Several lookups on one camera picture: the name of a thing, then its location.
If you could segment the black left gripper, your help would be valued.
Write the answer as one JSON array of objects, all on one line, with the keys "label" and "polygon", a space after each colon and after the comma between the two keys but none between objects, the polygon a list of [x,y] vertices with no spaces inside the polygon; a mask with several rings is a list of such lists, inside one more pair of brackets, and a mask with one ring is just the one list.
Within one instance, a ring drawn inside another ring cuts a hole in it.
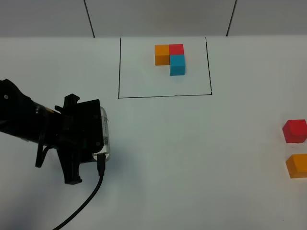
[{"label": "black left gripper", "polygon": [[81,163],[93,162],[94,154],[103,148],[103,129],[100,101],[98,99],[78,103],[75,94],[65,96],[64,105],[55,106],[63,118],[60,140],[70,149],[57,150],[65,184],[79,184]]}]

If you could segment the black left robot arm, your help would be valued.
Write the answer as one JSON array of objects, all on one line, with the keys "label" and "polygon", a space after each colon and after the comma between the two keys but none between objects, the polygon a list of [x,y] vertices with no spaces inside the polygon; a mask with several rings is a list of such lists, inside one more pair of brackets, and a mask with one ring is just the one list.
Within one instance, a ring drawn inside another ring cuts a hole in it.
[{"label": "black left robot arm", "polygon": [[70,94],[62,107],[49,109],[24,95],[10,80],[0,82],[0,130],[38,144],[35,166],[57,151],[66,184],[78,184],[79,166],[109,159],[107,120],[98,99],[79,102]]}]

